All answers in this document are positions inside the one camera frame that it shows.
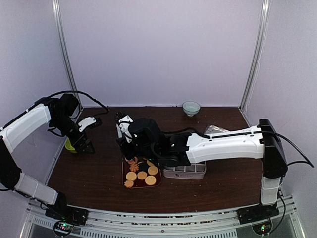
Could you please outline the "white handled metal tongs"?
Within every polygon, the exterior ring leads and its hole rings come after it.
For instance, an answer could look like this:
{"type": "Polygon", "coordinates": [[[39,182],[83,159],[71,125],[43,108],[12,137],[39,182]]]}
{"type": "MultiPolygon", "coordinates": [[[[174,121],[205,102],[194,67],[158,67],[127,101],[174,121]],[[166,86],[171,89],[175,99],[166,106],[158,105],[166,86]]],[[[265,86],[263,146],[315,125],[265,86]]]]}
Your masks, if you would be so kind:
{"type": "Polygon", "coordinates": [[[138,158],[137,157],[134,157],[133,159],[131,160],[127,160],[126,161],[129,165],[129,170],[131,172],[136,172],[139,170],[139,165],[138,165],[138,158]]]}

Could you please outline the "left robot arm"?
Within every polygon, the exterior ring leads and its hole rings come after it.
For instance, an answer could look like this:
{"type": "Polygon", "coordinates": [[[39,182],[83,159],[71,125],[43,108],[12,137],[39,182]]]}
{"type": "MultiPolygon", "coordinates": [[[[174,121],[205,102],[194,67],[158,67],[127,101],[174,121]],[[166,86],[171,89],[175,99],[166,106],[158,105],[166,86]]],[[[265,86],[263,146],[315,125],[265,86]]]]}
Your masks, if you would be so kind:
{"type": "Polygon", "coordinates": [[[96,117],[86,117],[75,123],[72,115],[79,102],[71,91],[61,91],[37,100],[19,116],[0,129],[0,183],[3,191],[12,191],[29,200],[46,206],[46,216],[72,225],[85,225],[88,210],[67,205],[66,195],[48,187],[38,173],[48,171],[53,162],[49,138],[38,138],[38,130],[48,126],[48,131],[60,131],[67,137],[78,154],[93,154],[95,149],[87,137],[86,129],[100,126],[96,117]]]}

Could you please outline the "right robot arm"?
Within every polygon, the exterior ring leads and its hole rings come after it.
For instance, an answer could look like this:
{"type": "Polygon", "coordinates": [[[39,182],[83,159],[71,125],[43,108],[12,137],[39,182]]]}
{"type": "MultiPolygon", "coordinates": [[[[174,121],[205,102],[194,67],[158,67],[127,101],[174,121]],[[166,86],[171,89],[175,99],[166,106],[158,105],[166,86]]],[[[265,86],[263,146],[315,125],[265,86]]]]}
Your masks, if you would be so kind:
{"type": "Polygon", "coordinates": [[[163,167],[190,166],[200,162],[234,158],[261,159],[262,180],[258,205],[237,211],[241,224],[279,215],[278,190],[288,170],[281,140],[268,119],[247,129],[203,134],[189,127],[163,132],[153,119],[133,120],[129,115],[115,115],[124,157],[150,159],[163,167]]]}

